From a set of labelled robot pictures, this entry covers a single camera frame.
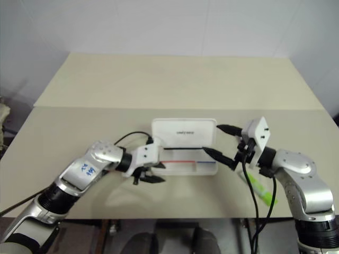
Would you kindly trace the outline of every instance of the beige table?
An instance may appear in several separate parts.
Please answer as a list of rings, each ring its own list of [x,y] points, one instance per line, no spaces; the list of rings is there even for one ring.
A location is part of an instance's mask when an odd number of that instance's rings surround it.
[[[150,132],[153,118],[211,117],[243,126],[261,115],[272,132],[269,146],[312,157],[339,205],[338,129],[289,60],[71,54],[0,162],[0,208],[49,185],[95,140]],[[122,144],[144,141],[137,136]],[[232,157],[236,144],[218,131],[217,149]],[[251,172],[272,190],[271,180]],[[290,216],[280,185],[277,199],[273,216]],[[265,216],[262,201],[259,208]],[[248,187],[220,165],[216,176],[166,177],[157,185],[134,186],[132,179],[108,174],[69,218],[253,216]]]

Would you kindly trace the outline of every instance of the yellow-green marker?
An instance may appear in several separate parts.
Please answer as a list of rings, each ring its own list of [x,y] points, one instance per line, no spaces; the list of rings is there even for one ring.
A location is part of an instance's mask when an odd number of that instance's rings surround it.
[[[247,184],[244,172],[239,171],[238,175]],[[270,206],[272,202],[272,193],[270,193],[264,186],[262,186],[261,183],[257,179],[255,179],[249,172],[247,172],[247,175],[248,175],[249,181],[252,184],[253,191],[259,196],[259,198],[267,206]]]

